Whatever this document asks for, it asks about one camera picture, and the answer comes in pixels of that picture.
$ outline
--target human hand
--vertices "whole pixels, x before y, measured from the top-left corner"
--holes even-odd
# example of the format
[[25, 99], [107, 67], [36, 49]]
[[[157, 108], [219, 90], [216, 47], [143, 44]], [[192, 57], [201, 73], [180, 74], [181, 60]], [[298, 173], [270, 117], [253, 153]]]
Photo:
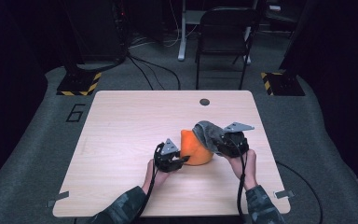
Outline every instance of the human hand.
[[[258, 184], [255, 178], [255, 159], [256, 159], [255, 152], [252, 149], [249, 149], [246, 153], [243, 154], [243, 161], [247, 160], [246, 167], [245, 167], [245, 183], [243, 184], [243, 186], [245, 187], [245, 190], [248, 190], [256, 187]], [[240, 179], [242, 175], [241, 158], [240, 157], [230, 158], [225, 155], [223, 156], [230, 163], [232, 171], [234, 172], [235, 176], [238, 179]]]
[[[147, 192], [149, 191], [149, 187], [150, 187], [150, 183], [152, 181], [152, 177], [153, 177], [153, 159], [149, 161], [149, 163], [147, 164], [147, 171], [146, 171], [146, 175], [145, 175], [145, 182], [142, 185], [142, 190], [144, 191], [145, 194], [147, 194]], [[155, 178], [155, 182], [154, 182], [154, 187], [158, 188], [160, 187], [165, 180], [168, 178], [168, 176], [170, 176], [171, 173], [164, 173], [161, 171], [158, 171], [156, 174], [156, 178]]]

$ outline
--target human arm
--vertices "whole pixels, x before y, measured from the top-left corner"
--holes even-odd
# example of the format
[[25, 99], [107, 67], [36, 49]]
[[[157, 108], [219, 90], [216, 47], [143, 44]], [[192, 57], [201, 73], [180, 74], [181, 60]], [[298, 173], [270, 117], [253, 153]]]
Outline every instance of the human arm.
[[[146, 194], [149, 190], [150, 183], [153, 177], [153, 160], [147, 164], [147, 171], [145, 174], [145, 182], [142, 187], [135, 187], [120, 195], [111, 205], [105, 208], [89, 220], [91, 224], [128, 224], [138, 214], [141, 209]], [[157, 172], [154, 188], [160, 187], [168, 178], [170, 173]]]
[[[225, 156], [231, 165], [231, 168], [237, 178], [242, 175], [241, 158], [230, 158]], [[282, 215], [272, 203], [271, 199], [264, 191], [263, 187], [257, 184], [256, 180], [256, 155], [251, 149], [243, 154], [246, 160], [244, 188], [246, 190], [246, 201], [248, 203], [248, 212], [252, 221], [256, 224], [274, 224], [285, 223]]]

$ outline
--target wooden table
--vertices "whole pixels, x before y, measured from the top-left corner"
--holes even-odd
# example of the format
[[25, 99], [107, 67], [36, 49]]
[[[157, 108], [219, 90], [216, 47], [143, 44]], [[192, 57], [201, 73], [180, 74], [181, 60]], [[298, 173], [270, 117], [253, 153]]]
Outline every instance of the wooden table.
[[[201, 99], [209, 105], [201, 105]], [[89, 111], [60, 192], [56, 217], [91, 217], [120, 194], [142, 186], [147, 162], [157, 144], [170, 138], [179, 148], [181, 130], [208, 120], [219, 127], [236, 121], [257, 154], [257, 181], [281, 213], [288, 213], [284, 190], [269, 141], [249, 91], [99, 91]], [[153, 189], [144, 217], [237, 215], [239, 180], [227, 160], [213, 156], [201, 166], [185, 165]], [[242, 210], [247, 213], [245, 195]]]

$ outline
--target orange object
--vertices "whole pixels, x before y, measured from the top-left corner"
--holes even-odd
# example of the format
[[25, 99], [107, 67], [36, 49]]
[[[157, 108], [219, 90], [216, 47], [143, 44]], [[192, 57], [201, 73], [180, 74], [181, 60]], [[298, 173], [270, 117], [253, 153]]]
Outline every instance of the orange object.
[[180, 158], [190, 156], [186, 165], [202, 165], [212, 159], [213, 153], [204, 147], [193, 131], [182, 130], [181, 137]]

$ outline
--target small round object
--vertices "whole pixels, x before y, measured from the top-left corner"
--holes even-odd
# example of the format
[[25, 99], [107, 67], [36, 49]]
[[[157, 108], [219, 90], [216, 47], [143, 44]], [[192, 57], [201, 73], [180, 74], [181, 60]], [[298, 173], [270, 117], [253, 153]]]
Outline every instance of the small round object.
[[205, 99], [205, 98], [200, 100], [201, 105], [209, 105], [210, 103], [211, 102], [208, 99]]

